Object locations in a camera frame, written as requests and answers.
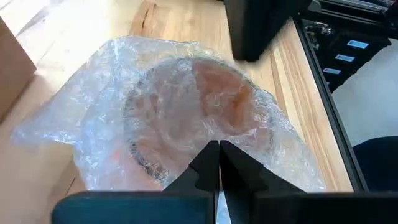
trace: wood grain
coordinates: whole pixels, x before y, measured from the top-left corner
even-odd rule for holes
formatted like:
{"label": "wood grain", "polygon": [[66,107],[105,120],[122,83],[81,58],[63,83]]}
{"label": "wood grain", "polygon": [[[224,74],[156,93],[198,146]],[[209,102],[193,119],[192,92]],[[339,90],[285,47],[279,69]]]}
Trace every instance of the wood grain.
{"label": "wood grain", "polygon": [[[30,0],[12,0],[8,6],[15,8],[24,1]],[[6,6],[0,13],[5,10],[9,18],[21,18],[11,21],[15,24],[14,32],[19,32],[24,27],[23,21],[34,13],[19,17],[17,12],[11,13],[12,8]],[[70,168],[70,148],[56,145],[47,146],[40,153],[26,152],[12,145],[9,135],[17,123],[55,94],[98,47],[124,35],[199,41],[226,60],[233,59],[225,7],[220,1],[62,1],[17,37],[38,70],[30,87],[0,126],[3,143],[0,174],[2,182],[7,183],[0,185],[1,223],[46,222],[54,202],[84,190],[76,169]],[[351,191],[294,25],[289,22],[284,27],[258,63],[239,66],[250,74],[254,83],[275,96],[300,137],[314,152],[328,190]]]}

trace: clear plastic bag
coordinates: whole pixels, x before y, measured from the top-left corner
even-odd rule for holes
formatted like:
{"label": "clear plastic bag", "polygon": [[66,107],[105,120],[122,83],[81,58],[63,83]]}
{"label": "clear plastic bag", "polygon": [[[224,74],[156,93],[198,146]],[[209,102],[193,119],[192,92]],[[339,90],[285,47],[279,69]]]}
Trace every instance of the clear plastic bag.
{"label": "clear plastic bag", "polygon": [[89,190],[162,190],[221,139],[305,191],[325,188],[272,95],[191,42],[110,40],[12,137],[74,145]]}

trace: black clamp jaw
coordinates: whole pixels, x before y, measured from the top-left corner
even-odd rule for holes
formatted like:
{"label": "black clamp jaw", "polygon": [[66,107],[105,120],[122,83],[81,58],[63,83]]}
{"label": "black clamp jaw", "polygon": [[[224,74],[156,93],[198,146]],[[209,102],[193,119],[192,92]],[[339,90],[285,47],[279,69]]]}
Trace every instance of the black clamp jaw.
{"label": "black clamp jaw", "polygon": [[210,141],[162,192],[83,192],[52,223],[216,223],[222,186],[232,224],[397,223],[398,194],[307,194],[228,141]]}

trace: black object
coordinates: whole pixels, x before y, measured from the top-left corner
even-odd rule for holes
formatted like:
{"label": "black object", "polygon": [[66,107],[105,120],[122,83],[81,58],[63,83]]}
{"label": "black object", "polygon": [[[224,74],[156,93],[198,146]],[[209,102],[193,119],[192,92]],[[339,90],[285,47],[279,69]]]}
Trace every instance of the black object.
{"label": "black object", "polygon": [[255,62],[290,16],[312,0],[224,0],[235,60]]}
{"label": "black object", "polygon": [[232,224],[398,221],[398,194],[306,194],[230,142],[211,141],[163,192],[75,194],[52,223],[215,223],[218,165]]}
{"label": "black object", "polygon": [[398,191],[398,136],[367,140],[354,152],[371,191]]}

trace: black metal frame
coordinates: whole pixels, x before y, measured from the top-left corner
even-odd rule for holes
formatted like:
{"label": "black metal frame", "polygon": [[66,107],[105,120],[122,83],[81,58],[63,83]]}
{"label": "black metal frame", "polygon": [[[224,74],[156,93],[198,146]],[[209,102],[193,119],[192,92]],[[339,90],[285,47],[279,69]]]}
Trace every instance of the black metal frame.
{"label": "black metal frame", "polygon": [[299,17],[330,26],[356,29],[364,34],[398,39],[398,28],[394,27],[381,11],[349,6],[331,0],[319,0],[319,2],[321,11],[302,11]]}
{"label": "black metal frame", "polygon": [[394,27],[381,11],[358,8],[331,0],[319,0],[319,2],[322,6],[321,11],[302,11],[294,18],[294,22],[353,189],[355,191],[368,191],[365,178],[347,137],[328,85],[326,84],[317,56],[309,44],[310,41],[307,34],[304,32],[302,19],[323,22],[339,28],[357,29],[368,35],[384,36],[393,39],[398,39],[398,28]]}
{"label": "black metal frame", "polygon": [[328,115],[333,134],[335,135],[336,142],[340,150],[341,158],[343,159],[348,177],[351,181],[351,185],[353,186],[354,191],[368,191],[368,186],[366,185],[366,181],[362,175],[361,168],[358,164],[353,148],[349,143],[343,123],[341,122],[328,85],[326,84],[325,77],[323,76],[322,70],[319,66],[317,56],[309,44],[310,41],[307,34],[304,32],[301,18],[295,17],[294,23],[298,32],[298,36],[303,44],[304,52],[310,64],[310,68],[313,73],[315,83],[317,84],[323,105]]}

